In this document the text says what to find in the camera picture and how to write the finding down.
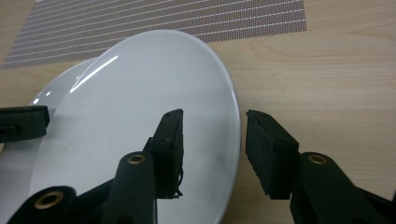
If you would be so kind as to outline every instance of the wooden surface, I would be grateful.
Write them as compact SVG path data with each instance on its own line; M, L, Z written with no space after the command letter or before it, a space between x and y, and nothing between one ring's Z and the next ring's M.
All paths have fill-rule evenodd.
M1 1L0 63L33 4ZM267 112L300 142L302 152L332 157L357 186L391 199L396 187L396 1L304 0L304 7L306 32L210 44L238 93L243 145L245 112ZM0 70L0 107L27 105L76 63ZM264 196L244 151L223 223L293 223L288 201Z

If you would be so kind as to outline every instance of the white ceramic plate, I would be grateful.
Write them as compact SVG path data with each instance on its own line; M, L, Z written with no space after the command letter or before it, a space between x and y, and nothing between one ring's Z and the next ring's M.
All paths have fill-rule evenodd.
M58 104L94 60L79 63L64 71L30 105L46 105L52 119ZM0 223L7 223L29 197L30 179L41 139L7 143L0 154Z
M210 47L175 31L135 35L91 64L57 107L30 193L67 185L80 194L114 177L120 158L142 150L162 115L177 108L184 196L158 200L159 223L219 223L239 159L236 93Z

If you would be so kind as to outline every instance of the grid pattern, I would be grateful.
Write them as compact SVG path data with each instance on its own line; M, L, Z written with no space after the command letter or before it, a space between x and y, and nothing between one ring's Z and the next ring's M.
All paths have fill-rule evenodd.
M205 42L305 31L303 0L46 0L35 3L2 68L97 57L149 30Z

